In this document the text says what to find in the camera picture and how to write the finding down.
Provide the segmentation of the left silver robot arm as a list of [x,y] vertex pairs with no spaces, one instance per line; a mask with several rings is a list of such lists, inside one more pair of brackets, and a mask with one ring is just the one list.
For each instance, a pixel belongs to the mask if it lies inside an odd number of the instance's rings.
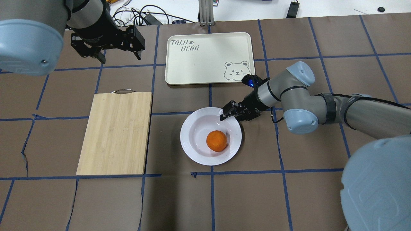
[[102,50],[120,49],[141,59],[145,39],[135,25],[121,30],[104,0],[2,0],[1,69],[32,76],[50,74],[63,50],[66,28],[81,57],[104,64]]

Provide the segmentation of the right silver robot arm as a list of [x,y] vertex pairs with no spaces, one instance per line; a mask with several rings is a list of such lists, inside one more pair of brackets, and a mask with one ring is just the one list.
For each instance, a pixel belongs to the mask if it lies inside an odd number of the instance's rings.
[[239,103],[227,103],[220,120],[252,120],[281,103],[291,133],[312,133],[320,124],[345,124],[375,138],[355,151],[343,170],[340,199],[346,230],[410,230],[410,108],[364,94],[311,96],[307,88],[315,76],[301,61],[273,79],[240,77],[253,91]]

